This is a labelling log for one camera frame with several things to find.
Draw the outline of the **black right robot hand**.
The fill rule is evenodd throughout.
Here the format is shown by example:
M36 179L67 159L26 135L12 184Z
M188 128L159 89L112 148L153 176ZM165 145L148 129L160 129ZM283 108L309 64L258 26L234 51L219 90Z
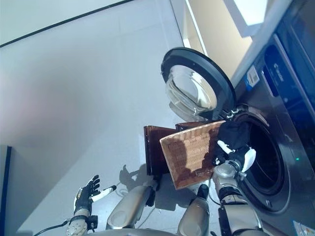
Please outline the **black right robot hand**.
M245 154L248 150L248 145L244 145L240 148L232 148L223 141L218 140L214 149L213 165L218 166L223 164L225 161L232 160L238 161L241 167L243 167L245 162Z

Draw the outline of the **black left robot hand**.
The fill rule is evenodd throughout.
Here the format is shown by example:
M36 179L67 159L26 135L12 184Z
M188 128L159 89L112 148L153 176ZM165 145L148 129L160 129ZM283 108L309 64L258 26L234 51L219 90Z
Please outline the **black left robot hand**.
M81 187L74 198L74 214L80 210L87 210L92 212L92 203L106 197L117 189L116 185L112 185L103 190L99 190L100 187L99 175L92 177L88 183Z

